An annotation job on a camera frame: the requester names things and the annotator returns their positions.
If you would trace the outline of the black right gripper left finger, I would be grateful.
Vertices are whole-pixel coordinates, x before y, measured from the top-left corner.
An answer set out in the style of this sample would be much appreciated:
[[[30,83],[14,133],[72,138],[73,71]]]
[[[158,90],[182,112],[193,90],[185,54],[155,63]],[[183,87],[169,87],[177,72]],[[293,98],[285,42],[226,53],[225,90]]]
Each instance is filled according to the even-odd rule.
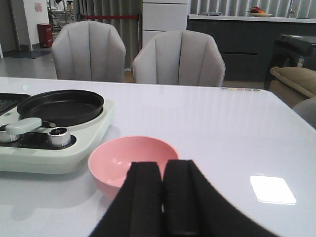
[[[155,162],[133,162],[123,186],[91,237],[159,237],[162,181]]]

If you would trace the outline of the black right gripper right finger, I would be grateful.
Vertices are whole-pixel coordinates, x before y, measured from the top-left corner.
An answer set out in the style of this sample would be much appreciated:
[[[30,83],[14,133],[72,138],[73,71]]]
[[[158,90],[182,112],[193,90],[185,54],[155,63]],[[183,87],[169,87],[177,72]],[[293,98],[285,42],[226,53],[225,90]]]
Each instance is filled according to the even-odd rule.
[[[169,237],[273,237],[230,204],[192,160],[169,160],[164,171]]]

